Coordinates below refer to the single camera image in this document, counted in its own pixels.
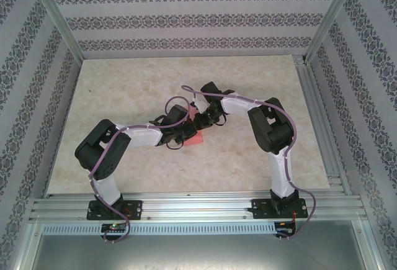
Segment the pink cloth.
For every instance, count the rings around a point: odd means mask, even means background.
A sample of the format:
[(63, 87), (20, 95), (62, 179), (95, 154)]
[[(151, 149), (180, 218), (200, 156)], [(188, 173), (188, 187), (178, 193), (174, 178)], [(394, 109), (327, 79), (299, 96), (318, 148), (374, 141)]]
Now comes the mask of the pink cloth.
[[(194, 107), (190, 108), (190, 119), (194, 120), (194, 117), (198, 113), (198, 110), (195, 109)], [(190, 139), (186, 140), (184, 142), (184, 146), (192, 146), (192, 145), (198, 145), (203, 143), (203, 136), (201, 131), (197, 131), (197, 133)]]

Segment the grey sheet metal panel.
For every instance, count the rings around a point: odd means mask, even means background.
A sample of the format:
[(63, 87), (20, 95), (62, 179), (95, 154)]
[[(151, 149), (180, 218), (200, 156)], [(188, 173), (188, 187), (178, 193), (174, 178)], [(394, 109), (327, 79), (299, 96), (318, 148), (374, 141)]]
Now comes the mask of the grey sheet metal panel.
[(12, 270), (386, 270), (366, 221), (318, 221), (297, 237), (51, 235), (29, 225)]

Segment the aluminium mounting rail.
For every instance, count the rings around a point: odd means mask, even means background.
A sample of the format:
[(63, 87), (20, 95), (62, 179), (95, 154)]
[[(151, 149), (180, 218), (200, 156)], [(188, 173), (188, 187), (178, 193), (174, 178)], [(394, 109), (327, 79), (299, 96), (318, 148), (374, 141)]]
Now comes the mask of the aluminium mounting rail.
[[(314, 191), (315, 200), (301, 193), (313, 221), (366, 220), (367, 210), (360, 196), (348, 195), (341, 189)], [(252, 220), (253, 199), (266, 199), (268, 192), (193, 192), (193, 193), (125, 193), (126, 200), (141, 200), (142, 222), (238, 222)], [(54, 194), (36, 199), (29, 215), (30, 222), (86, 222), (92, 194)]]

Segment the aluminium side rail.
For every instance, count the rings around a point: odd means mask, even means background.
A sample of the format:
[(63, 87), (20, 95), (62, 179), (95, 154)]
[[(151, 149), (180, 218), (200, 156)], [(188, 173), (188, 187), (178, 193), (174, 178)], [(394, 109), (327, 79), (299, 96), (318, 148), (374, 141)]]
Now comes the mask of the aluminium side rail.
[(295, 55), (292, 58), (297, 70), (298, 79), (301, 84), (306, 105), (308, 107), (308, 112), (314, 128), (314, 134), (316, 135), (326, 174), (328, 175), (329, 180), (332, 180), (334, 177), (338, 177), (345, 195), (351, 196), (352, 191), (337, 150), (336, 142), (333, 138), (331, 126), (328, 122), (326, 111), (316, 86), (313, 73), (305, 64), (302, 56)]

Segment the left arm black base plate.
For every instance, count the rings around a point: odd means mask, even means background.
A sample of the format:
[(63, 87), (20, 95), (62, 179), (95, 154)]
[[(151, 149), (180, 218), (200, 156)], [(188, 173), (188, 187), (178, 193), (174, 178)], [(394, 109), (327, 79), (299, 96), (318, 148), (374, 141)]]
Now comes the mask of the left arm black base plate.
[[(123, 200), (116, 202), (112, 207), (123, 214), (129, 220), (140, 220), (142, 201)], [(86, 218), (88, 220), (123, 220), (123, 217), (106, 207), (101, 201), (89, 202)]]

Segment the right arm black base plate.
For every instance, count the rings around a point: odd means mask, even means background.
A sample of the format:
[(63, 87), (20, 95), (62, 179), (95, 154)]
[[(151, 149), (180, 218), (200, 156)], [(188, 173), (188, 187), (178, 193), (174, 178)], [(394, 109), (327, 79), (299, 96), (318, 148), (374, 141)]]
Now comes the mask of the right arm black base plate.
[(308, 209), (304, 199), (283, 203), (275, 199), (253, 199), (252, 207), (248, 212), (252, 213), (254, 219), (270, 218), (307, 218)]

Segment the aluminium frame post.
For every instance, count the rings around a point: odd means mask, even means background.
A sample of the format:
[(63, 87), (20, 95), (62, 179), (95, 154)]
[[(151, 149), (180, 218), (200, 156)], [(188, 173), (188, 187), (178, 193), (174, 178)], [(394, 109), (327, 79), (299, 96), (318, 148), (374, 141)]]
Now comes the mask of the aluminium frame post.
[(343, 7), (344, 2), (345, 0), (332, 0), (307, 48), (305, 55), (303, 56), (306, 64), (313, 60), (318, 48), (325, 38), (325, 35), (327, 34), (334, 20), (336, 19), (339, 11)]
[(74, 59), (78, 63), (80, 67), (82, 67), (83, 62), (85, 60), (85, 56), (77, 39), (75, 38), (69, 24), (66, 21), (66, 18), (62, 14), (59, 6), (57, 5), (55, 0), (41, 0), (45, 9), (49, 13), (54, 25), (59, 30), (61, 36), (65, 40), (68, 48), (74, 56)]

